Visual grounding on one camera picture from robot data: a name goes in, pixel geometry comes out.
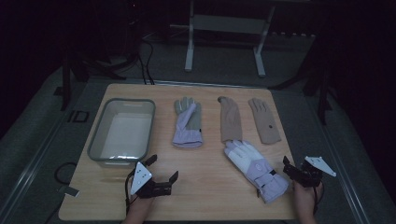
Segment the person's right hand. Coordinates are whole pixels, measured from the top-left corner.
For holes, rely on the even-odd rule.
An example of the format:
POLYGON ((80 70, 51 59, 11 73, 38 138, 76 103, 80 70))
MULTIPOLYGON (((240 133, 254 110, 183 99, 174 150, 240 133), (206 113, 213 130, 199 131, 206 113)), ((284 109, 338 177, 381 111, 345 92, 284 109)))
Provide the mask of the person's right hand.
POLYGON ((300 183, 293 182, 294 207, 299 216, 313 216, 314 209, 322 198, 323 184, 315 188, 304 188, 300 183))

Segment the purple grey ski glove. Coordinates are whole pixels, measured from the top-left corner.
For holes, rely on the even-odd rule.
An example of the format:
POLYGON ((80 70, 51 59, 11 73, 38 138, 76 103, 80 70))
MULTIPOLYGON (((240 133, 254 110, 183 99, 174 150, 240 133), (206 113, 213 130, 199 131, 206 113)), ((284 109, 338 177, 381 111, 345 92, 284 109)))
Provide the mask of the purple grey ski glove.
POLYGON ((197 148, 203 144, 201 104, 193 98, 183 97, 174 103, 177 113, 173 145, 180 148, 197 148))

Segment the purple white ski glove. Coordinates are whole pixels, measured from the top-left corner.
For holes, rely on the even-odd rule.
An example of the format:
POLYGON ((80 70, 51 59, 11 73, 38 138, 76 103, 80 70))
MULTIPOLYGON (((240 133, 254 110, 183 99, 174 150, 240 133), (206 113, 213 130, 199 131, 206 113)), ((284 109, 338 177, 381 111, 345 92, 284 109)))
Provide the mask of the purple white ski glove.
POLYGON ((224 153, 266 203, 276 200, 288 189, 289 182, 248 141, 227 141, 224 153))

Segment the white metal stand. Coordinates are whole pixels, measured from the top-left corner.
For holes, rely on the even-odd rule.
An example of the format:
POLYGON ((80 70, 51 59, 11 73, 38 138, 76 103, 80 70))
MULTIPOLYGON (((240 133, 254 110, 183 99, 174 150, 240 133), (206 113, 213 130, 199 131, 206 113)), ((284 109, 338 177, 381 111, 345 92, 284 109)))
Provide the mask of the white metal stand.
POLYGON ((275 14, 276 7, 271 6, 265 19, 248 19, 236 17, 224 17, 205 14, 196 14, 194 12, 194 0, 190 0, 189 16, 189 39, 186 53, 184 70, 190 72, 193 66, 194 56, 194 31, 214 31, 226 33, 238 33, 259 35, 260 42, 253 47, 253 56, 259 77, 265 77, 266 72, 262 59, 262 49, 266 37, 269 34, 269 28, 272 18, 275 14))

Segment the grey tape piece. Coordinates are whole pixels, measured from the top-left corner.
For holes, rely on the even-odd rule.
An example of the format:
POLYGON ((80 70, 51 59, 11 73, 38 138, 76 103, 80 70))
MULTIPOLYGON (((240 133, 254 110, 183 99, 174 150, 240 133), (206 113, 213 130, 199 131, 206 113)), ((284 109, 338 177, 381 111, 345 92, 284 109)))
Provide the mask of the grey tape piece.
POLYGON ((77 197, 79 195, 79 191, 77 189, 71 188, 69 186, 61 186, 59 188, 59 192, 72 197, 77 197))

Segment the silver floor strip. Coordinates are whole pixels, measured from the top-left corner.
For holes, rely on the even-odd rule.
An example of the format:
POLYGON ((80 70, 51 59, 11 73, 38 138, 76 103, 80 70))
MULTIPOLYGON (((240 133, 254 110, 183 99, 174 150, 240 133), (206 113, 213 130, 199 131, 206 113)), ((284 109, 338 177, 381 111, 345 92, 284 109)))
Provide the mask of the silver floor strip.
POLYGON ((256 87, 249 87, 243 85, 227 85, 227 84, 211 84, 211 83, 195 83, 195 82, 181 82, 181 81, 154 81, 155 85, 162 86, 192 86, 192 87, 215 87, 215 88, 242 88, 242 89, 257 89, 256 87))

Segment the black tripod stand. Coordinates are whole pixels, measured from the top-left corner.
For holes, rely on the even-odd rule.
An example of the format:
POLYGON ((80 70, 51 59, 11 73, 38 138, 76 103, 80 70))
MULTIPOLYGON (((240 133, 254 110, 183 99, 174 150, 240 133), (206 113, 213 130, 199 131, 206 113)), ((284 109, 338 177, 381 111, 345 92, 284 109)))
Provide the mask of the black tripod stand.
POLYGON ((115 71, 131 65, 136 60, 137 57, 128 56, 124 62, 113 65, 103 65, 81 52, 67 51, 63 56, 62 86, 58 87, 55 91, 56 95, 61 95, 63 98, 61 110, 65 111, 71 101, 71 73, 75 75, 78 81, 86 82, 90 77, 86 69, 86 67, 89 66, 99 71, 105 77, 124 80, 125 77, 117 75, 115 71))

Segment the beige knit glove dark button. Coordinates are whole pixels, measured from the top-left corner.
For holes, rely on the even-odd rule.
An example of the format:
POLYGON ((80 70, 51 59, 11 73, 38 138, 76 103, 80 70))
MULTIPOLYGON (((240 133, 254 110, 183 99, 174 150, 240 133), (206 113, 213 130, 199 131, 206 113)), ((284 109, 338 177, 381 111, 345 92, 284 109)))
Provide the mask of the beige knit glove dark button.
POLYGON ((281 137, 269 105, 258 98, 250 99, 248 104, 252 110, 261 142, 265 145, 279 142, 281 137))

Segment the black metal stand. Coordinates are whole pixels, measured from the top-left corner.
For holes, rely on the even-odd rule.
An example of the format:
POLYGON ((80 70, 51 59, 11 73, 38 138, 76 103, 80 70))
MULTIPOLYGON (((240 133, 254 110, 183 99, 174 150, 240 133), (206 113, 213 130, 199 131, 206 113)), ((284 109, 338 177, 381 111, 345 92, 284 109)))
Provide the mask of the black metal stand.
POLYGON ((303 87, 304 96, 314 96, 318 93, 317 115, 321 124, 325 125, 326 111, 331 109, 327 100, 330 70, 326 48, 317 39, 306 53, 297 74, 280 84, 270 86, 269 90, 283 90, 303 79, 306 80, 303 87))

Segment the beige knit glove grey fingertip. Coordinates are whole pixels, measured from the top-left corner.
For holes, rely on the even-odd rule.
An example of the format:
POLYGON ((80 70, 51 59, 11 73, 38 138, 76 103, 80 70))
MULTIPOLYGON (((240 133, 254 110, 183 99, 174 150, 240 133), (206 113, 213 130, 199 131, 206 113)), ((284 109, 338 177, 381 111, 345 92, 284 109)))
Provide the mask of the beige knit glove grey fingertip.
POLYGON ((220 134, 223 143, 243 138, 241 117, 237 103, 229 97, 220 96, 220 134))

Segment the clear plastic bin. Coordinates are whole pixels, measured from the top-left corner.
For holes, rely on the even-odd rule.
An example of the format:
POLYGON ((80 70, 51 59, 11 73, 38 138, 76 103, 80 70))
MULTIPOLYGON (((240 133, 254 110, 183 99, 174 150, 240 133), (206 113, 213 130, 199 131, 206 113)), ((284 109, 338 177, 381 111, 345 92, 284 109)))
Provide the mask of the clear plastic bin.
POLYGON ((144 159, 155 110, 150 99, 107 100, 88 146, 90 159, 102 166, 132 166, 144 159))

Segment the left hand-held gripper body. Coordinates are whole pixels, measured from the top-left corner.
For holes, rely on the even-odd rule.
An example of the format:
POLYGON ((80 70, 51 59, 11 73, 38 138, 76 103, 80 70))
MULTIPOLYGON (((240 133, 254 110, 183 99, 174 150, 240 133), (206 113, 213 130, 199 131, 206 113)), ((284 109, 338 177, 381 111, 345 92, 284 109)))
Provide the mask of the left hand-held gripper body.
POLYGON ((172 192, 171 182, 157 183, 152 178, 152 173, 142 163, 138 162, 134 169, 134 179, 130 188, 131 195, 148 199, 159 196, 170 195, 172 192))

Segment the person's left hand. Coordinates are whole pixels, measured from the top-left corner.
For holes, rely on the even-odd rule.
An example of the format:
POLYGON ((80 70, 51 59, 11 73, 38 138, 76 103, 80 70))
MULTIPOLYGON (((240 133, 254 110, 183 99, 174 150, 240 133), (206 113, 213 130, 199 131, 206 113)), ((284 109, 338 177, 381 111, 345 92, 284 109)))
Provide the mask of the person's left hand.
POLYGON ((146 217, 153 202, 153 198, 145 199, 135 196, 130 204, 128 214, 132 217, 146 217))

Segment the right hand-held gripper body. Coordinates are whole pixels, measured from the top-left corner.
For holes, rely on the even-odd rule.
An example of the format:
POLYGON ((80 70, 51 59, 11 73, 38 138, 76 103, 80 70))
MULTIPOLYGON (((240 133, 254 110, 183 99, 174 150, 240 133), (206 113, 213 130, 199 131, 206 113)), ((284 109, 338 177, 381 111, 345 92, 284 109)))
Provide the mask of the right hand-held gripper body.
POLYGON ((297 181, 304 188, 317 187, 323 174, 336 177, 336 172, 321 157, 306 156, 300 169, 296 167, 292 169, 291 179, 297 181))

